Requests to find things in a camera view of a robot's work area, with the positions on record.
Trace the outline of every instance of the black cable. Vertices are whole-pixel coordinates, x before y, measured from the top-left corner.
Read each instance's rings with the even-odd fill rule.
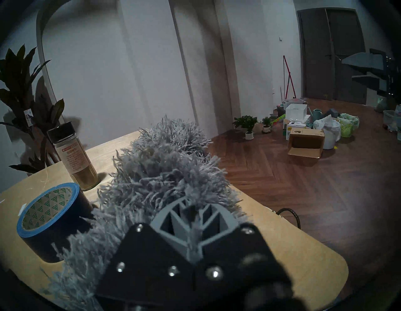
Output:
[[[297,227],[298,227],[298,229],[301,229],[301,222],[300,222],[300,218],[298,217],[297,213],[294,212],[292,209],[285,207],[285,208],[282,208],[281,210],[279,210],[276,214],[277,214],[277,215],[280,215],[283,211],[289,211],[289,212],[291,212],[291,213],[294,215],[294,217],[295,217],[295,219],[296,219],[296,221],[297,221]]]

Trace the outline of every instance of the glass spice jar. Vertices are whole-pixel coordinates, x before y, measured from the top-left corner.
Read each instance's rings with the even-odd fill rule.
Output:
[[[95,187],[99,178],[82,148],[71,122],[48,130],[47,135],[71,178],[81,187],[82,191]]]

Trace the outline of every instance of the potted plant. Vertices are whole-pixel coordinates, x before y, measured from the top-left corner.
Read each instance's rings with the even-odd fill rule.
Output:
[[[271,132],[271,126],[270,126],[271,120],[270,120],[270,118],[269,117],[264,117],[262,119],[262,124],[263,124],[263,128],[262,128],[263,133],[270,133]]]
[[[251,140],[253,139],[253,127],[257,123],[257,117],[252,116],[242,116],[240,118],[234,118],[234,127],[238,128],[239,126],[242,128],[246,128],[247,131],[245,132],[245,139]]]
[[[0,59],[0,80],[8,89],[0,89],[0,100],[13,112],[15,118],[11,123],[0,122],[6,126],[13,126],[27,133],[36,144],[36,153],[28,158],[30,164],[10,165],[11,168],[34,174],[59,161],[59,157],[51,144],[47,130],[57,126],[61,113],[64,110],[64,100],[61,99],[54,105],[48,105],[43,95],[34,100],[32,94],[32,82],[49,62],[37,65],[30,73],[30,64],[35,54],[34,47],[25,55],[25,45],[17,54],[8,49],[5,59]]]

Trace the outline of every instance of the duster fibers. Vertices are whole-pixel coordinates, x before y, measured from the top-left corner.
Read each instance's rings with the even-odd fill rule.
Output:
[[[218,203],[245,221],[225,172],[217,167],[219,159],[206,153],[210,142],[195,123],[167,117],[141,130],[138,140],[113,158],[117,172],[98,191],[100,207],[92,212],[94,220],[88,220],[92,228],[68,237],[70,250],[59,253],[63,269],[49,278],[44,292],[67,310],[102,310],[96,286],[129,228],[150,223],[183,196],[196,208]]]

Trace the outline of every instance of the duct tape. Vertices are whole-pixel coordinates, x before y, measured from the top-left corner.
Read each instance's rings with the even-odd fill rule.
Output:
[[[91,225],[92,206],[76,183],[64,183],[42,193],[21,213],[18,235],[45,262],[59,262],[58,250],[69,249],[67,237],[86,232]]]

